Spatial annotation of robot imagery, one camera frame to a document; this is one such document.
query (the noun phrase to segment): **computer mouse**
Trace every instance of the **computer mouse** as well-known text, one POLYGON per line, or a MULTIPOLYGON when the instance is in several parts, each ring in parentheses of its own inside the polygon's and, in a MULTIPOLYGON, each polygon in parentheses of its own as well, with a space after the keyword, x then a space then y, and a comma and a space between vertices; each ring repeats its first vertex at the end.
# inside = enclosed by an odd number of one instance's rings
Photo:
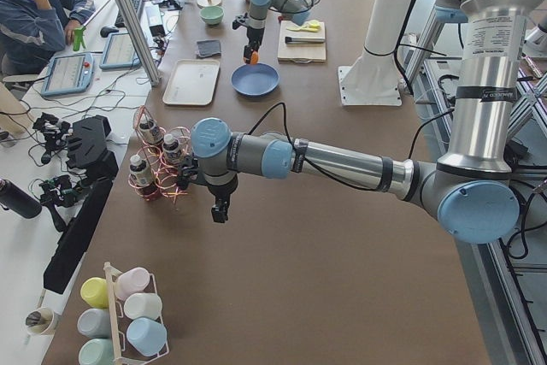
POLYGON ((111 33, 118 33, 120 31, 116 26, 105 26, 101 29, 101 37, 107 38, 111 33))

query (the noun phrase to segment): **blue shirt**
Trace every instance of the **blue shirt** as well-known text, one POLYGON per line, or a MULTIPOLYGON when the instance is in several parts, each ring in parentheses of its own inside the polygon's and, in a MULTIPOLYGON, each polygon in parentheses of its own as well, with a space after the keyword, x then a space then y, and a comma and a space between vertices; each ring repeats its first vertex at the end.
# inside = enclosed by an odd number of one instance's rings
POLYGON ((0 0, 0 42, 22 74, 36 74, 56 51, 66 47, 64 27, 70 19, 84 23, 95 10, 93 0, 50 0, 40 10, 33 0, 0 0), (67 16, 65 9, 70 10, 67 16))

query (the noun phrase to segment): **blue plate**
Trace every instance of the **blue plate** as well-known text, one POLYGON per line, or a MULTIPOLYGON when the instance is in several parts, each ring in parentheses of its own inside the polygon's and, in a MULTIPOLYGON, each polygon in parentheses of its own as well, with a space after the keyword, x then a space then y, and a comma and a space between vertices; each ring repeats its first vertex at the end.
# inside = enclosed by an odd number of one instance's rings
POLYGON ((232 74, 233 88, 244 96, 266 96, 278 84, 277 71, 267 64, 245 64, 232 74))

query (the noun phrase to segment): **green clamp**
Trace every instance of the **green clamp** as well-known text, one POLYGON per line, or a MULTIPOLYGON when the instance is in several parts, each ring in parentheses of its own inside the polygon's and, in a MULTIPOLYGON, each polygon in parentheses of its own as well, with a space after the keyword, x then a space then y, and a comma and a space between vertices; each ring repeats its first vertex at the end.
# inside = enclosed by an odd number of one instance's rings
POLYGON ((85 26, 80 26, 74 29, 74 44, 72 46, 73 51, 79 51, 80 46, 85 49, 84 31, 85 26))

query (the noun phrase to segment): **black thermos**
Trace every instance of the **black thermos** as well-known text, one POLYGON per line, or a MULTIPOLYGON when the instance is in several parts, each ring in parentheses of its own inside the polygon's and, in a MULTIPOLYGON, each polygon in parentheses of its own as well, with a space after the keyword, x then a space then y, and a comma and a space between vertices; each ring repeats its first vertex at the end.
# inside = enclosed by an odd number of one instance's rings
POLYGON ((21 217, 34 218, 42 205, 9 180, 0 179, 0 204, 21 217))

